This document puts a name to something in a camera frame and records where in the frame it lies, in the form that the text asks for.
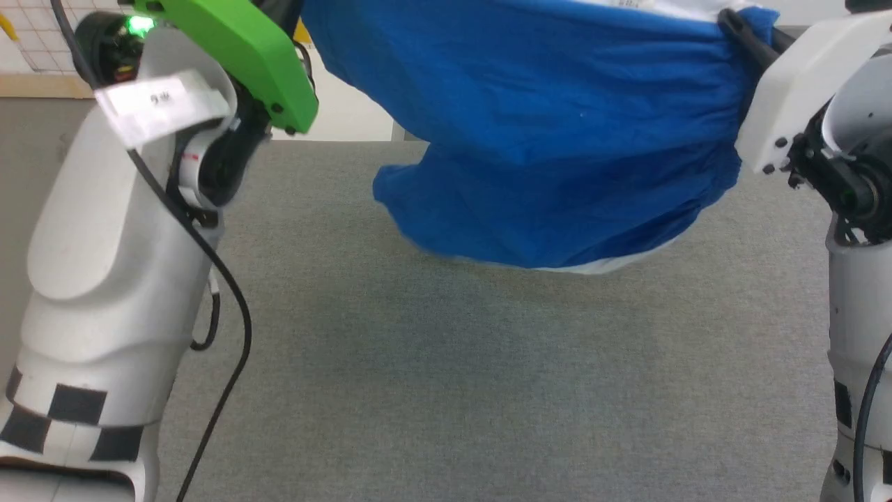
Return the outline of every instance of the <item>green led light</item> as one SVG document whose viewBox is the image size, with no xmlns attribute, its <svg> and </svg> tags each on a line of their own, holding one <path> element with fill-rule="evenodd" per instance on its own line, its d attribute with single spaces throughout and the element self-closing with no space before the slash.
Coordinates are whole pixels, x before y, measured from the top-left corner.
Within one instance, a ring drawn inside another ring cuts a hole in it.
<svg viewBox="0 0 892 502">
<path fill-rule="evenodd" d="M 142 16 L 131 16 L 127 19 L 127 31 L 131 35 L 145 38 L 145 34 L 155 27 L 155 20 Z"/>
</svg>

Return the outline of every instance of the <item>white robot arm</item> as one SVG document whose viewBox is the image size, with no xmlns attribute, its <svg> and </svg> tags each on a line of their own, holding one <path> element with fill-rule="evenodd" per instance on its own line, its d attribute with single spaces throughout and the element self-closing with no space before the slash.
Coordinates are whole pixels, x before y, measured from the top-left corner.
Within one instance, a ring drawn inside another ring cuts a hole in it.
<svg viewBox="0 0 892 502">
<path fill-rule="evenodd" d="M 892 4 L 811 27 L 773 53 L 739 16 L 728 31 L 765 67 L 737 149 L 755 172 L 789 175 L 833 209 L 830 364 L 837 447 L 821 502 L 892 499 Z"/>
</svg>

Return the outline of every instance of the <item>wooden baseboard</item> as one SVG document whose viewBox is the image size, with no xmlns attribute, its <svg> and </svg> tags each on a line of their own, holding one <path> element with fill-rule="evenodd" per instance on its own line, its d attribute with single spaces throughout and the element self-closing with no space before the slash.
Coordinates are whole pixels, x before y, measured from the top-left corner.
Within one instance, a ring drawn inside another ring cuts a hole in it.
<svg viewBox="0 0 892 502">
<path fill-rule="evenodd" d="M 0 97 L 63 97 L 87 99 L 93 91 L 73 75 L 0 75 Z"/>
</svg>

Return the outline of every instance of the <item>black and white checkered pattern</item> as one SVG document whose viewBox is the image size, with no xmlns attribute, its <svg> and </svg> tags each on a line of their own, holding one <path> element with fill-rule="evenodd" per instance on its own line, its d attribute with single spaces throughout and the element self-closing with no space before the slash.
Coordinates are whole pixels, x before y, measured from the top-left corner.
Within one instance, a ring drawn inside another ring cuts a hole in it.
<svg viewBox="0 0 892 502">
<path fill-rule="evenodd" d="M 143 426 L 100 427 L 99 418 L 107 393 L 57 384 L 44 410 L 23 406 L 27 385 L 18 367 L 12 369 L 5 396 L 12 406 L 0 413 L 0 441 L 45 456 L 66 456 L 71 450 L 92 451 L 91 462 L 135 462 L 143 437 Z M 52 445 L 64 445 L 53 452 Z"/>
</svg>

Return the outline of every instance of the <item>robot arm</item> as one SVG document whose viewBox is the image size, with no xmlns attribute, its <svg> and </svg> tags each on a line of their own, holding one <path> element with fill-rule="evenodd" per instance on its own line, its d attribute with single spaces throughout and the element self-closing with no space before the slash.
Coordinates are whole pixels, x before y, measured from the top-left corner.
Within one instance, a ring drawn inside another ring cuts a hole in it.
<svg viewBox="0 0 892 502">
<path fill-rule="evenodd" d="M 138 152 L 98 107 L 81 125 L 29 249 L 34 294 L 0 396 L 2 500 L 155 500 L 160 422 L 193 342 L 223 209 L 269 128 L 305 132 L 317 110 L 290 37 L 251 3 L 137 7 L 177 24 L 148 33 L 137 80 L 194 71 L 228 113 Z M 58 17 L 58 0 L 54 9 Z M 246 337 L 249 328 L 246 318 Z"/>
<path fill-rule="evenodd" d="M 892 499 L 892 2 L 811 27 L 782 54 L 735 13 L 724 27 L 764 67 L 737 149 L 752 171 L 789 174 L 833 210 L 830 365 L 837 447 L 821 502 Z"/>
</svg>

